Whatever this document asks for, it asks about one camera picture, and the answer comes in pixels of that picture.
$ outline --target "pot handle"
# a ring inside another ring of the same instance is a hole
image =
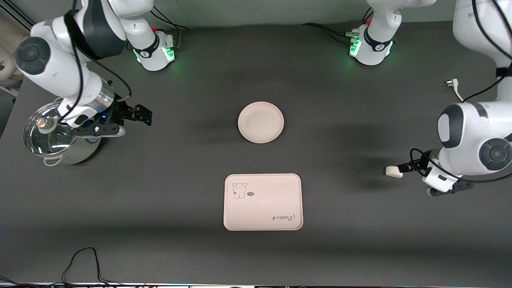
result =
[[[55,156],[55,157],[45,157],[44,162],[46,166],[55,166],[60,163],[62,160],[62,155]]]

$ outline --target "bear drawing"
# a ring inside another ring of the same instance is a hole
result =
[[[233,193],[235,199],[243,199],[245,191],[247,190],[247,183],[233,183]]]

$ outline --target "table surface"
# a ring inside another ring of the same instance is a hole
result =
[[[419,175],[381,173],[439,145],[437,117],[456,101],[444,81],[469,95],[493,82],[494,63],[459,45],[451,23],[404,24],[396,37],[376,67],[307,26],[184,31],[159,72],[129,51],[105,59],[154,122],[126,123],[75,166],[45,167],[24,147],[25,122],[55,98],[27,80],[0,143],[1,274],[57,281],[94,246],[103,276],[122,282],[511,286],[512,181],[428,197]],[[254,101],[284,114],[271,143],[238,132]],[[304,226],[226,230],[224,180],[242,173],[298,174]],[[74,265],[69,281],[95,280],[91,253]]]

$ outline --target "green light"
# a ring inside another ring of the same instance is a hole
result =
[[[140,63],[139,55],[137,55],[137,52],[135,52],[135,49],[133,49],[133,53],[135,54],[135,57],[137,57],[137,62]]]
[[[388,51],[386,52],[386,56],[389,55],[389,52],[391,51],[391,46],[393,46],[393,41],[389,44]]]
[[[360,40],[360,39],[358,39],[356,43],[352,44],[352,46],[354,46],[354,47],[352,47],[352,48],[350,49],[350,54],[351,54],[352,56],[356,56],[356,55],[357,55],[357,53],[359,52],[359,48],[361,47],[361,40]]]
[[[165,57],[167,58],[167,60],[169,60],[169,61],[174,60],[174,50],[173,49],[162,47],[162,51],[165,54]]]

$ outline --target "pot lid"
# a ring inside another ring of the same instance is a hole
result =
[[[47,104],[37,110],[23,130],[25,147],[33,154],[49,156],[67,149],[78,138],[67,125],[59,123],[57,107],[60,102]]]

